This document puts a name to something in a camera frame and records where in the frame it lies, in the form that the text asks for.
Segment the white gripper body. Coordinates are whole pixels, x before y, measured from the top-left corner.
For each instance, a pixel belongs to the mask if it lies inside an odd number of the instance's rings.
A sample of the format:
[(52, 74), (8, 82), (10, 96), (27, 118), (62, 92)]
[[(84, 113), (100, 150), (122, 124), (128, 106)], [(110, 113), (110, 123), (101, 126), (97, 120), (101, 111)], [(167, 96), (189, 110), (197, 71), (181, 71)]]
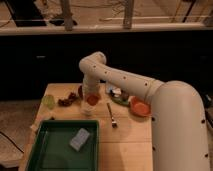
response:
[(82, 91), (84, 99), (87, 99), (90, 95), (99, 94), (99, 85), (100, 81), (96, 78), (93, 78), (89, 75), (85, 75), (82, 83)]

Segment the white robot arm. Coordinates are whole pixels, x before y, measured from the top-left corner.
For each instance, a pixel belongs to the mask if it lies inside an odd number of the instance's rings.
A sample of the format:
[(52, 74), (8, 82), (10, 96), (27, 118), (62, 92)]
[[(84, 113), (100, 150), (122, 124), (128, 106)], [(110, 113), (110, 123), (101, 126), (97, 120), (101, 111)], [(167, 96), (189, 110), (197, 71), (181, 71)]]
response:
[(153, 171), (211, 171), (205, 109), (194, 87), (111, 68), (101, 52), (82, 58), (79, 69), (86, 94), (104, 80), (151, 106)]

